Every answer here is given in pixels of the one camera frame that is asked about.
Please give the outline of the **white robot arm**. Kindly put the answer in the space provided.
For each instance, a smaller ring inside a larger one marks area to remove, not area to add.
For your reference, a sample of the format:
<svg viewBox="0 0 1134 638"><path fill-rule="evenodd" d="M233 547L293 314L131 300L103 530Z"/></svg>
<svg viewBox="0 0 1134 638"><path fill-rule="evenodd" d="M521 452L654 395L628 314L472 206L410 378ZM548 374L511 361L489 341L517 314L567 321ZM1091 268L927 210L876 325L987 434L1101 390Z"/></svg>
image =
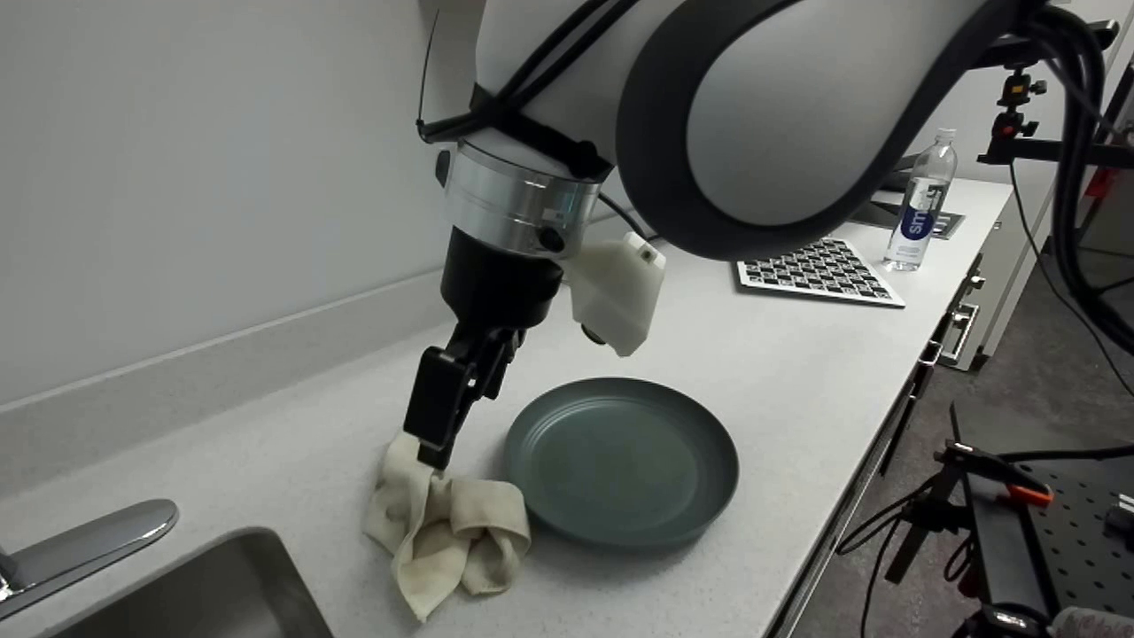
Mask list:
<svg viewBox="0 0 1134 638"><path fill-rule="evenodd" d="M1059 277L1126 342L1076 248L1082 183L1106 160L1106 41L1106 23L1056 0L481 0L468 107L418 123L450 196L442 300L456 314L418 358L405 417L418 457L442 469L468 408L500 390L608 177L702 257L800 248L895 175L974 67L1044 62L1063 81L1063 136L997 127L993 151L1056 166Z"/></svg>

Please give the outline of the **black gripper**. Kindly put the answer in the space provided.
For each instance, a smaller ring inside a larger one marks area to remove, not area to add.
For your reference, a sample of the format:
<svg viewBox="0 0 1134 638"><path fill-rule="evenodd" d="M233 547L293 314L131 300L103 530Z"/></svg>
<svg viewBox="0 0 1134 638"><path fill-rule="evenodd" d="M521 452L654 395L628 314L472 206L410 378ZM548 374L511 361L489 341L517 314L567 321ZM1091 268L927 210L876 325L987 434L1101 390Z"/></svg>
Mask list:
<svg viewBox="0 0 1134 638"><path fill-rule="evenodd" d="M440 295L456 314L442 348L418 358L405 427L418 434L418 457L448 469L456 432L478 395L496 395L524 334L548 310L562 268L489 248L464 231L450 232Z"/></svg>

